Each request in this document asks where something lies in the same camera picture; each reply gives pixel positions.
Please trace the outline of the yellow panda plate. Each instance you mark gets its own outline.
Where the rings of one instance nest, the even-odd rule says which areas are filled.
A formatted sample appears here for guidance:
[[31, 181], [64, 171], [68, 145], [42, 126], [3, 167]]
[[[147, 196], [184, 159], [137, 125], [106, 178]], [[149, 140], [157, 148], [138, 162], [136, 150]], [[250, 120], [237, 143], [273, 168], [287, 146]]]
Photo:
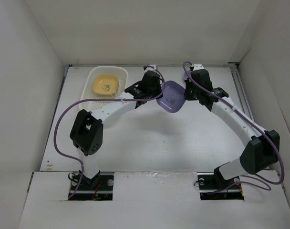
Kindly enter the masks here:
[[118, 91], [119, 80], [114, 75], [99, 75], [93, 83], [93, 92], [100, 97], [113, 97]]

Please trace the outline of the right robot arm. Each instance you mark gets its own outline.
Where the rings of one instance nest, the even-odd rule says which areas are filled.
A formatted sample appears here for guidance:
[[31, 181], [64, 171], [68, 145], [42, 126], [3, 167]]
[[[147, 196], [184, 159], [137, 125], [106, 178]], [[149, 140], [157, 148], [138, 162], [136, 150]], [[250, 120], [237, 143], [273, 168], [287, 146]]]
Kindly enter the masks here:
[[215, 168], [215, 186], [223, 188], [235, 177], [255, 175], [279, 161], [280, 136], [275, 130], [267, 131], [241, 112], [225, 90], [213, 87], [207, 70], [198, 69], [186, 74], [185, 98], [199, 101], [222, 119], [245, 147], [239, 158]]

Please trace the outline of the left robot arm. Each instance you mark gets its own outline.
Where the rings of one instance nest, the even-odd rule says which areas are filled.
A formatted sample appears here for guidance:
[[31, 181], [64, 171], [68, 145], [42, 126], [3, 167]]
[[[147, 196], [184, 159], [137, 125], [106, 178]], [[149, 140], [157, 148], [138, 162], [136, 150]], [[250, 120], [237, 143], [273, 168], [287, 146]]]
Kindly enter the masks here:
[[121, 115], [145, 104], [149, 99], [163, 96], [162, 85], [165, 80], [154, 70], [144, 73], [142, 80], [127, 87], [120, 100], [108, 103], [102, 108], [90, 112], [82, 109], [78, 112], [70, 132], [73, 145], [80, 151], [83, 162], [83, 185], [88, 189], [97, 187], [100, 179], [98, 150], [103, 145], [103, 130], [111, 126]]

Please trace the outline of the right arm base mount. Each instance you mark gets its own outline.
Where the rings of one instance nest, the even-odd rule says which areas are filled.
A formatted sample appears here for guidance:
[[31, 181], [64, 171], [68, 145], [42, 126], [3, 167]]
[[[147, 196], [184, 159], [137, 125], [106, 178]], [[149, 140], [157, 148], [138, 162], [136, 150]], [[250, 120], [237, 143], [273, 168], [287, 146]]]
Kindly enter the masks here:
[[225, 180], [217, 169], [197, 172], [194, 186], [199, 188], [201, 200], [244, 200], [239, 177]]

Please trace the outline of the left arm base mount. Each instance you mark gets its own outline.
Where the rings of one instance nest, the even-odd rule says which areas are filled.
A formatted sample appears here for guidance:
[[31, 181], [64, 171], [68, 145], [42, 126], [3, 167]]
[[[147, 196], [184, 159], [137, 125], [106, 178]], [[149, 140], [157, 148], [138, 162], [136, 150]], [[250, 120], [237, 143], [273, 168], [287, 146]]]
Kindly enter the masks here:
[[113, 200], [114, 173], [101, 172], [92, 179], [78, 173], [69, 173], [70, 189], [68, 193], [69, 201], [111, 201]]

